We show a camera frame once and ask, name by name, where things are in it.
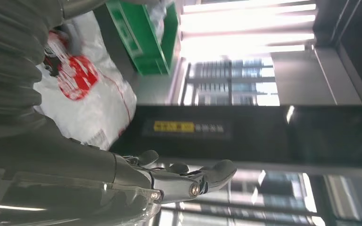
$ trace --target wall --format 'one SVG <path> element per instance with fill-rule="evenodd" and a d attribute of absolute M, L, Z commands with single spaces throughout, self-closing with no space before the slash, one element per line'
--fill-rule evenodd
<path fill-rule="evenodd" d="M 271 54 L 282 105 L 361 105 L 338 54 L 331 48 Z"/>
<path fill-rule="evenodd" d="M 312 51 L 271 54 L 281 105 L 334 105 Z"/>
<path fill-rule="evenodd" d="M 172 76 L 139 77 L 133 83 L 139 105 L 164 105 L 170 91 Z"/>

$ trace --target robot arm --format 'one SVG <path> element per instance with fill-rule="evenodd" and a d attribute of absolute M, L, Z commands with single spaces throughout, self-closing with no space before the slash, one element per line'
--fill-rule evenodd
<path fill-rule="evenodd" d="M 157 154 L 122 158 L 81 145 L 33 110 L 41 103 L 33 90 L 41 80 L 35 65 L 43 61 L 49 30 L 102 3 L 0 0 L 0 224 L 139 220 L 155 214 L 161 202 L 221 188 L 236 171 L 230 161 L 191 173 L 182 164 L 147 169 Z"/>

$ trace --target fluorescent light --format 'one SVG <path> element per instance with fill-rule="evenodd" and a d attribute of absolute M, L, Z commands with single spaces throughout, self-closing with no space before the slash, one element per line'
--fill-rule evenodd
<path fill-rule="evenodd" d="M 266 171 L 262 170 L 262 172 L 260 173 L 259 178 L 258 178 L 259 185 L 262 185 L 262 182 L 263 182 L 265 176 L 266 176 Z"/>
<path fill-rule="evenodd" d="M 275 53 L 275 52 L 294 52 L 304 51 L 304 45 L 294 46 L 256 46 L 256 47 L 234 47 L 234 48 L 221 48 L 220 45 L 217 48 L 199 48 L 199 47 L 182 47 L 180 56 L 185 57 L 190 61 L 206 61 L 208 59 L 219 58 L 220 56 L 233 55 L 239 56 L 243 59 L 244 56 L 259 53 Z"/>
<path fill-rule="evenodd" d="M 259 46 L 273 43 L 285 43 L 313 40 L 313 33 L 267 33 L 267 34 L 244 34 L 244 35 L 215 35 L 209 37 L 185 38 L 181 46 L 193 45 L 197 47 L 209 46 Z"/>
<path fill-rule="evenodd" d="M 312 221 L 316 226 L 325 226 L 325 222 L 321 217 L 312 216 Z"/>
<path fill-rule="evenodd" d="M 287 122 L 288 122 L 288 124 L 289 124 L 289 121 L 291 120 L 291 117 L 293 115 L 294 110 L 295 110 L 295 107 L 292 106 L 292 105 L 288 109 L 288 112 L 287 112 Z"/>
<path fill-rule="evenodd" d="M 7 209 L 7 210 L 28 210 L 28 211 L 41 211 L 41 210 L 46 210 L 46 209 L 40 209 L 40 208 L 28 208 L 28 207 L 5 206 L 5 205 L 0 205 L 0 209 Z"/>
<path fill-rule="evenodd" d="M 246 17 L 249 16 L 261 16 L 263 15 L 274 15 L 281 13 L 291 13 L 291 12 L 302 12 L 315 10 L 316 4 L 308 5 L 298 5 L 298 6 L 283 6 L 283 7 L 268 7 L 268 8 L 250 8 L 250 9 L 235 9 L 235 10 L 223 10 L 215 12 L 204 12 L 204 13 L 194 13 L 194 14 L 183 14 L 181 15 L 181 24 L 186 21 L 200 21 L 204 18 L 207 20 L 211 18 L 226 18 L 229 14 L 235 15 L 235 17 Z"/>
<path fill-rule="evenodd" d="M 255 187 L 253 194 L 252 194 L 252 204 L 255 204 L 257 201 L 257 197 L 259 196 L 259 190 Z"/>
<path fill-rule="evenodd" d="M 317 213 L 317 208 L 316 208 L 316 204 L 314 202 L 312 185 L 310 183 L 309 176 L 306 173 L 303 173 L 302 176 L 303 176 L 304 188 L 306 189 L 306 195 L 307 195 L 304 198 L 304 205 L 306 206 L 306 209 L 308 211 Z"/>
<path fill-rule="evenodd" d="M 239 15 L 224 12 L 225 16 L 205 16 L 199 20 L 184 20 L 180 30 L 186 33 L 237 32 L 260 30 L 271 27 L 284 27 L 294 24 L 313 22 L 315 15 L 268 16 Z"/>
<path fill-rule="evenodd" d="M 184 13 L 195 13 L 195 12 L 205 12 L 213 10 L 227 10 L 234 8 L 254 8 L 270 5 L 278 5 L 284 3 L 292 2 L 302 2 L 308 0 L 246 0 L 246 1 L 235 1 L 235 2 L 222 2 L 222 3 L 213 3 L 213 4 L 200 4 L 200 5 L 191 5 L 184 6 Z"/>

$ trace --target green crate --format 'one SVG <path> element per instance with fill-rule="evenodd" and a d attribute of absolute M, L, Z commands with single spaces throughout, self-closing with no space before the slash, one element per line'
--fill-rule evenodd
<path fill-rule="evenodd" d="M 137 71 L 143 76 L 169 75 L 178 29 L 175 4 L 167 8 L 161 45 L 144 5 L 110 0 L 106 6 Z"/>

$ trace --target glass window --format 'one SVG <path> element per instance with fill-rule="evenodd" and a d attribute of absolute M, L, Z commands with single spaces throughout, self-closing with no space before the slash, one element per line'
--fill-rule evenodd
<path fill-rule="evenodd" d="M 280 105 L 276 83 L 260 82 L 275 77 L 270 57 L 198 62 L 190 67 L 186 92 L 181 92 L 184 105 Z"/>

